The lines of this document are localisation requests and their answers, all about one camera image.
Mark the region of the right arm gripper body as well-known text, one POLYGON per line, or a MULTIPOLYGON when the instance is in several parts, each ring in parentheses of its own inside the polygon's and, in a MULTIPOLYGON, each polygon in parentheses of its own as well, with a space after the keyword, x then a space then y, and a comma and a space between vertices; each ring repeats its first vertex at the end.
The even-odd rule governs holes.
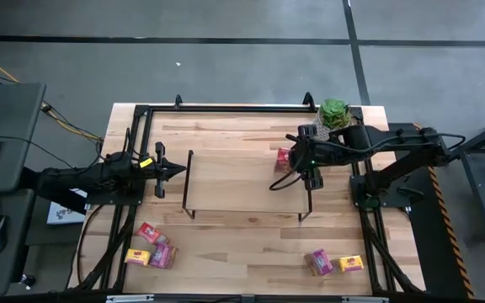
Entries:
POLYGON ((296 148, 290 149, 290 168, 304 166, 304 171, 300 175, 306 190, 322 189, 324 182, 319 168, 332 165, 332 152, 326 141, 318 141, 315 138, 315 125, 300 125, 297 132, 300 142, 296 148))

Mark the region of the white printed cardboard box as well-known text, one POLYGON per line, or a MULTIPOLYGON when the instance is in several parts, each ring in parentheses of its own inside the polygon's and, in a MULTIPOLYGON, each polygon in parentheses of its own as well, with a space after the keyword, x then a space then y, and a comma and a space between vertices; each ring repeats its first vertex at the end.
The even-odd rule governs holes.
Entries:
POLYGON ((51 201, 48 209, 46 223, 48 225, 66 225, 83 223, 85 215, 65 208, 56 202, 51 201))

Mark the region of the black mat with hazard stripe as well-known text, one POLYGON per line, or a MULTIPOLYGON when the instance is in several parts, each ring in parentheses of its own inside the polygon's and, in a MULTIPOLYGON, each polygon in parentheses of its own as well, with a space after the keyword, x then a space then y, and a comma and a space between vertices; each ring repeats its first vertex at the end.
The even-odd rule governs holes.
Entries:
POLYGON ((421 167, 399 180, 401 186, 424 194, 409 219, 428 293, 439 297, 475 297, 461 249, 432 166, 421 167))

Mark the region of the wooden shelf with black legs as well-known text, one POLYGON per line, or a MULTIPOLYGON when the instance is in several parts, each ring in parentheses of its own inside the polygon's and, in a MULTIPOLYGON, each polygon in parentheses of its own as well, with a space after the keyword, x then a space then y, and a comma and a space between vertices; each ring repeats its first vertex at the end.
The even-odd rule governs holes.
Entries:
POLYGON ((271 191, 269 186, 285 175, 275 163, 274 155, 190 151, 182 208, 192 219, 198 211, 224 211, 294 214, 305 220, 312 213, 312 195, 296 175, 284 181, 293 183, 290 187, 271 191))

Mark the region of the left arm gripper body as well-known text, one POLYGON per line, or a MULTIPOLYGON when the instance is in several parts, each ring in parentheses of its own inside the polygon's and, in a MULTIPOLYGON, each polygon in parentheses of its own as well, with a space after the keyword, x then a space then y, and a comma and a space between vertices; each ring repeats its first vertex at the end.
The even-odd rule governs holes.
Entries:
POLYGON ((154 195, 159 199, 163 199, 165 197, 163 182, 165 180, 166 168, 163 164, 163 160, 165 156, 165 146, 162 142, 159 141, 155 143, 155 152, 157 156, 156 158, 148 157, 148 158, 152 158, 154 160, 154 163, 152 163, 147 167, 140 168, 140 171, 143 179, 145 180, 155 179, 157 181, 154 189, 154 195))

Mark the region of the black aluminium table frame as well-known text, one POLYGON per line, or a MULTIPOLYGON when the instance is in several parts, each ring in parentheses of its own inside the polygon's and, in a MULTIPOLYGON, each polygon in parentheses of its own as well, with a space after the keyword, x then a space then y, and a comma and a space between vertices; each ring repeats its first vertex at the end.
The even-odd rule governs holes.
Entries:
MULTIPOLYGON (((304 105, 161 105, 152 113, 150 140, 162 142, 168 159, 183 165, 190 151, 276 156, 289 145, 285 135, 313 117, 304 105)), ((294 214, 224 211, 198 211, 192 219, 182 208, 185 173, 166 184, 164 199, 148 183, 136 223, 149 223, 169 238, 178 249, 173 266, 126 264, 116 254, 108 281, 123 273, 125 293, 368 295, 367 270, 314 276, 304 260, 321 248, 332 259, 365 256, 351 173, 348 166, 324 168, 325 185, 312 193, 312 213, 303 221, 294 214)))

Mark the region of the grey desk top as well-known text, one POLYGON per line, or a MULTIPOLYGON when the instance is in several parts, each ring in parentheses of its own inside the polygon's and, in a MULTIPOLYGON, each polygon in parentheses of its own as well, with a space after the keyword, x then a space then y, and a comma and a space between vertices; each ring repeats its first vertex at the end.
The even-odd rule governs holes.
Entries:
POLYGON ((8 218, 8 241, 0 252, 0 296, 7 293, 9 285, 18 282, 27 258, 25 240, 35 204, 35 194, 22 189, 11 194, 0 194, 0 215, 8 218))
POLYGON ((0 193, 19 186, 45 90, 43 83, 0 85, 0 193))

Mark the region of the succulent in white patterned pot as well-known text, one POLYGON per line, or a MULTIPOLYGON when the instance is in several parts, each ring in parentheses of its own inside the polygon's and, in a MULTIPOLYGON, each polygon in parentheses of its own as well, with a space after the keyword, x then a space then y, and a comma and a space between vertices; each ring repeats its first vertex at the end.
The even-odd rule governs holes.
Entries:
POLYGON ((352 114, 350 107, 343 100, 327 98, 320 105, 314 125, 317 127, 316 138, 327 141, 329 133, 351 125, 352 114))

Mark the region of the yellow Corn Pops cereal box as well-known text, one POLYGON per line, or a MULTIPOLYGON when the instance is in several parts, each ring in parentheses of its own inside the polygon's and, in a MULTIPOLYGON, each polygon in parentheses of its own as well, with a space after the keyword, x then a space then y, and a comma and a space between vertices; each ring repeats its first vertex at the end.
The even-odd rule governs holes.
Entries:
POLYGON ((151 260, 151 255, 147 250, 129 248, 125 255, 125 263, 147 266, 151 260))
POLYGON ((364 264, 360 255, 354 255, 339 258, 338 267, 342 273, 347 273, 362 270, 364 268, 364 264))

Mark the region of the red Froot Loops cereal box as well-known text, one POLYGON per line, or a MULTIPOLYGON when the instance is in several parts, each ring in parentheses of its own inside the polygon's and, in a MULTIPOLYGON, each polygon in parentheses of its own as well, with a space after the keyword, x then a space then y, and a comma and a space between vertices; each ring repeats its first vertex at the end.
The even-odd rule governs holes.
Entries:
POLYGON ((161 233, 156 227, 144 222, 138 229, 137 235, 152 245, 158 243, 169 244, 169 238, 161 233))
POLYGON ((275 173, 288 173, 290 171, 290 149, 281 147, 277 150, 275 173))

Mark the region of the purple Raisin Bran cereal box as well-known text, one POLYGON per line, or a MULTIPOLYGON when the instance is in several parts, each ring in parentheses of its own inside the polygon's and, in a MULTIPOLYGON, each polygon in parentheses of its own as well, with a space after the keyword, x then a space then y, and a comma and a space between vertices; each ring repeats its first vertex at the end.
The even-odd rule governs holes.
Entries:
POLYGON ((158 243, 152 252, 148 265, 154 268, 171 269, 178 249, 174 246, 158 243))
POLYGON ((322 248, 307 253, 304 260, 314 276, 324 276, 333 272, 333 265, 322 248))

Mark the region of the silver metal bracket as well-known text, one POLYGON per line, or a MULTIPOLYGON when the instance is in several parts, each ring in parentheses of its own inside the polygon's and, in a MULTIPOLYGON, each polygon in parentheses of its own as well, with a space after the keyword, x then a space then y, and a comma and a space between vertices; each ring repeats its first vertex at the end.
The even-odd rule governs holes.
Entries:
POLYGON ((342 303, 390 303, 386 297, 375 296, 342 296, 342 303))
POLYGON ((145 295, 109 295, 105 303, 151 303, 154 301, 154 294, 145 295))

